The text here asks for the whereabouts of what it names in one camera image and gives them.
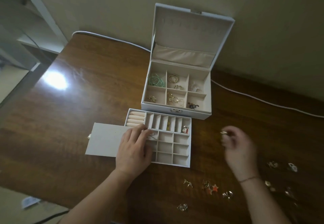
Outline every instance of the black cable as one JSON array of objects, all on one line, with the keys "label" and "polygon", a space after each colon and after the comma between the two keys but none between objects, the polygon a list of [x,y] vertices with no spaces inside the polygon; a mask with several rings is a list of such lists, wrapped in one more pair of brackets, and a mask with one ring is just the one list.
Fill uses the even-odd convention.
[{"label": "black cable", "polygon": [[58,217],[58,216],[64,215],[64,214],[68,213],[69,211],[70,211],[70,210],[66,210],[66,211],[63,211],[63,212],[60,212],[60,213],[54,214],[54,215],[52,215],[52,216],[50,216],[50,217],[48,217],[48,218],[45,218],[45,219],[40,220],[40,221],[38,221],[38,222],[35,222],[34,224],[43,224],[43,223],[45,223],[45,222],[48,222],[49,220],[52,220],[52,219],[55,218],[55,217]]}]

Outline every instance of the bracelet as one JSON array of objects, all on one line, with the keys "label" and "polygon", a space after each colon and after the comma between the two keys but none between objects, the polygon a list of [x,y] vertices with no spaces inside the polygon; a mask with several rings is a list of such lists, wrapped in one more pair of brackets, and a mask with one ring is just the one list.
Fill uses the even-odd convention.
[{"label": "bracelet", "polygon": [[245,179],[245,180],[243,180],[243,181],[238,181],[238,182],[239,182],[239,183],[242,183],[242,182],[245,182],[245,181],[248,181],[248,180],[252,180],[252,179],[255,179],[255,178],[261,179],[261,178],[258,177],[258,176],[253,176],[253,177],[250,177],[250,178],[247,178],[247,179]]}]

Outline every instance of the left hand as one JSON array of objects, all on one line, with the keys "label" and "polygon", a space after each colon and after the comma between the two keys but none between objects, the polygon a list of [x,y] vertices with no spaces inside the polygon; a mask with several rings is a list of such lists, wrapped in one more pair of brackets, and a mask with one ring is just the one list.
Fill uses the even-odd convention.
[{"label": "left hand", "polygon": [[145,145],[151,133],[152,131],[144,124],[140,124],[135,128],[130,128],[122,136],[116,156],[116,171],[125,173],[131,181],[151,163],[152,148]]}]

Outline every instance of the hand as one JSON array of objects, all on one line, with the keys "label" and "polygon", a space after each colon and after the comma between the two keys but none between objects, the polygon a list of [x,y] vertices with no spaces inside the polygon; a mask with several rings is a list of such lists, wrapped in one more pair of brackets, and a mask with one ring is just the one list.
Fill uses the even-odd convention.
[{"label": "hand", "polygon": [[116,156],[116,171],[125,173],[130,181],[139,176],[152,161],[152,148],[145,145],[151,133],[144,124],[139,124],[122,136]]},{"label": "hand", "polygon": [[238,181],[259,176],[257,148],[250,137],[234,126],[222,128],[228,135],[222,135],[225,160]]}]

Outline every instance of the wood grain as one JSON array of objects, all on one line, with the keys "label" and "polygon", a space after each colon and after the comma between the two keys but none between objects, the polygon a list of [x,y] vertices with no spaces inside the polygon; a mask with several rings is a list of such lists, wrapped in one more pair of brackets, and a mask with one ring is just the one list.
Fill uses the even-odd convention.
[{"label": "wood grain", "polygon": [[[75,35],[35,87],[16,104],[0,130],[0,185],[68,208],[114,169],[114,158],[85,155],[94,122],[123,125],[141,108],[149,53],[120,42]],[[66,89],[45,82],[58,72]],[[270,102],[324,114],[323,103],[212,72],[213,80]],[[192,120],[189,169],[151,164],[131,185],[114,220],[121,223],[250,223],[243,192],[224,160],[220,130],[234,125],[257,143],[262,176],[292,220],[324,220],[324,120],[275,108],[212,84],[213,115]],[[280,169],[267,167],[274,160]],[[294,163],[298,173],[286,170]],[[191,181],[193,188],[183,184]],[[218,193],[201,190],[203,180]],[[291,187],[298,208],[283,195]],[[232,191],[231,200],[222,193]],[[188,204],[187,212],[177,210]]]}]

